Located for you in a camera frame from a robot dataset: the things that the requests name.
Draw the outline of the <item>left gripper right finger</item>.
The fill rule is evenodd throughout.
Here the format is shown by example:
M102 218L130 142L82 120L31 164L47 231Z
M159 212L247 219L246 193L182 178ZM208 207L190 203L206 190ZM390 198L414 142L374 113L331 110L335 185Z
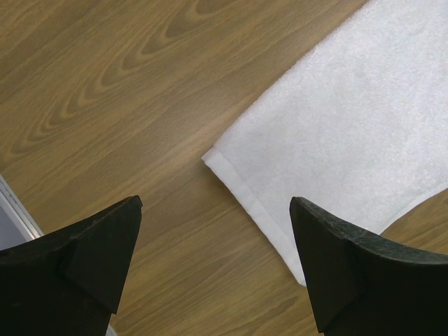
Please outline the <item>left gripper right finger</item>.
M447 256L290 202L295 244L323 335L446 335Z

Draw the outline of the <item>white towel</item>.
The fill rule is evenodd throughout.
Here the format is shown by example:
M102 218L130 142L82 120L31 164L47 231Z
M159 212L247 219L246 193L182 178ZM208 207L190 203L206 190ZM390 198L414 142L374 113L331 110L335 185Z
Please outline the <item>white towel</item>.
M203 161L304 284L293 197L379 234L447 188L447 2L366 3Z

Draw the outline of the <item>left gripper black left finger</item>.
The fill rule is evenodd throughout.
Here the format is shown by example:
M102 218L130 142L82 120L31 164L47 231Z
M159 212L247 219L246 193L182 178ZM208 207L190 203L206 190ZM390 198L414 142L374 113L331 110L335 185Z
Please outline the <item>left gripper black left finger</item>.
M131 196L1 251L2 335L105 335L141 226Z

